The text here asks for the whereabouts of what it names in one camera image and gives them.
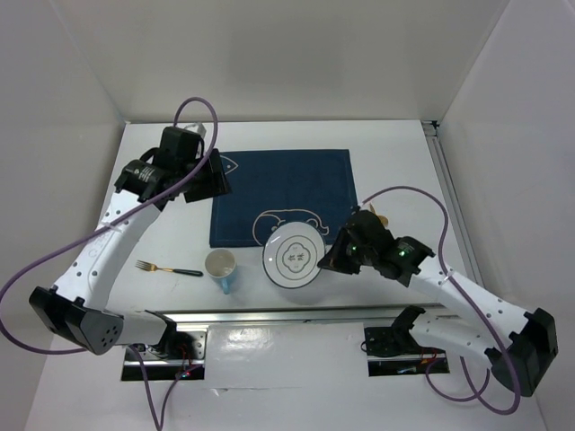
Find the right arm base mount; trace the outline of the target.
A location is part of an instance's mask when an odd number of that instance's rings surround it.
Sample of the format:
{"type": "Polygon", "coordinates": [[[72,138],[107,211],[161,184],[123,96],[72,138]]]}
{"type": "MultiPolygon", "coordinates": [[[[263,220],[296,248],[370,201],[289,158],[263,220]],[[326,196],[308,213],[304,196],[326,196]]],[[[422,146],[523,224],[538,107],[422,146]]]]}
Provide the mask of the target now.
{"type": "Polygon", "coordinates": [[[425,374],[429,365],[432,365],[431,374],[450,373],[444,350],[415,344],[402,345],[394,338],[389,325],[364,325],[364,340],[359,348],[367,356],[369,377],[425,374]]]}

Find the white plate blue rim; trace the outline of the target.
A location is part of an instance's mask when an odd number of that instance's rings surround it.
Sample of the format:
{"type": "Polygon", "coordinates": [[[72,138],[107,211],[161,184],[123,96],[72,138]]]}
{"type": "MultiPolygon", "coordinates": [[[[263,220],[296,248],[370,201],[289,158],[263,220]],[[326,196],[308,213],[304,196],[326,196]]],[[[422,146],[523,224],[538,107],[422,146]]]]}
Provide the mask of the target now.
{"type": "Polygon", "coordinates": [[[276,286],[295,290],[311,284],[320,274],[318,262],[326,244],[317,228],[291,222],[272,233],[262,251],[265,275],[276,286]]]}

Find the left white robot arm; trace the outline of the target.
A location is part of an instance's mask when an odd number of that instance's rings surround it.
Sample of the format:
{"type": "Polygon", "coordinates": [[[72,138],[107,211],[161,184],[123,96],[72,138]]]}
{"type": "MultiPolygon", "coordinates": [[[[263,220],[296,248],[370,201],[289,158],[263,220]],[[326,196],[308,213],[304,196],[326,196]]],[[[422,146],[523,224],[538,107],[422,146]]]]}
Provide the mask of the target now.
{"type": "Polygon", "coordinates": [[[129,162],[114,183],[103,233],[87,242],[50,288],[38,286],[29,303],[47,328],[95,354],[114,346],[145,345],[158,358],[190,347],[192,338],[165,315],[114,312],[107,304],[129,255],[168,202],[214,198],[230,186],[217,149],[208,150],[200,123],[164,129],[160,144],[129,162]]]}

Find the blue whale placemat cloth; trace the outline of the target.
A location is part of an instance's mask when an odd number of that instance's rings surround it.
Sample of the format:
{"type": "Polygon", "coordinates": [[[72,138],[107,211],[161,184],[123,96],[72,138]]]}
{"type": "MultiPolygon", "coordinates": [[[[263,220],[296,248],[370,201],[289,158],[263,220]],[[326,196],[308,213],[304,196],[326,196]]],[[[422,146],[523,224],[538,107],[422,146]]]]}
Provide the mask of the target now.
{"type": "Polygon", "coordinates": [[[231,192],[213,200],[212,248],[263,246],[293,222],[332,244],[358,204],[347,149],[236,151],[221,160],[231,192]]]}

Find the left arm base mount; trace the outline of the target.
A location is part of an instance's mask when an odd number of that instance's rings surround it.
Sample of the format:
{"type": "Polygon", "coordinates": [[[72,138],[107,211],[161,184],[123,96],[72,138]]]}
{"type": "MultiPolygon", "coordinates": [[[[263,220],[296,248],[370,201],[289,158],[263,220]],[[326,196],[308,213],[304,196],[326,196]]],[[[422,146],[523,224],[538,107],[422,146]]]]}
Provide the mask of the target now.
{"type": "Polygon", "coordinates": [[[181,372],[184,372],[183,381],[202,381],[205,378],[208,327],[190,326],[185,333],[187,337],[177,342],[171,353],[160,353],[148,345],[136,344],[136,355],[128,347],[123,360],[121,381],[143,381],[138,356],[143,361],[150,382],[172,381],[181,372]]]}

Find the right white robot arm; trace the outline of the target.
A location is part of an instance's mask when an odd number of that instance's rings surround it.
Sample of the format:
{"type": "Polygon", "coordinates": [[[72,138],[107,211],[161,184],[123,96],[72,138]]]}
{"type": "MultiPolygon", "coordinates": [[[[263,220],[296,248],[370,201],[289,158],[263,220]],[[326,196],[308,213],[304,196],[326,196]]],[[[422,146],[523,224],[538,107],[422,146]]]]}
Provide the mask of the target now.
{"type": "Polygon", "coordinates": [[[478,360],[503,386],[530,397],[558,354],[554,317],[498,298],[451,268],[442,267],[430,247],[410,237],[395,238],[367,210],[352,214],[318,266],[355,275],[376,270],[431,298],[458,318],[432,318],[406,308],[393,324],[392,341],[402,352],[435,347],[478,360]]]}

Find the light blue mug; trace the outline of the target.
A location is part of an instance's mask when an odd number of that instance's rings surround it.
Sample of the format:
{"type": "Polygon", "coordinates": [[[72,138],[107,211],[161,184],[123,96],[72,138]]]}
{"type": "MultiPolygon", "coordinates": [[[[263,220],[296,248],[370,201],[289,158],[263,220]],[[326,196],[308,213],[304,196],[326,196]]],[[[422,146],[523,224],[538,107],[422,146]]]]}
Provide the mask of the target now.
{"type": "Polygon", "coordinates": [[[225,295],[229,295],[237,275],[237,263],[234,254],[225,249],[212,250],[205,258],[204,265],[209,277],[225,295]]]}

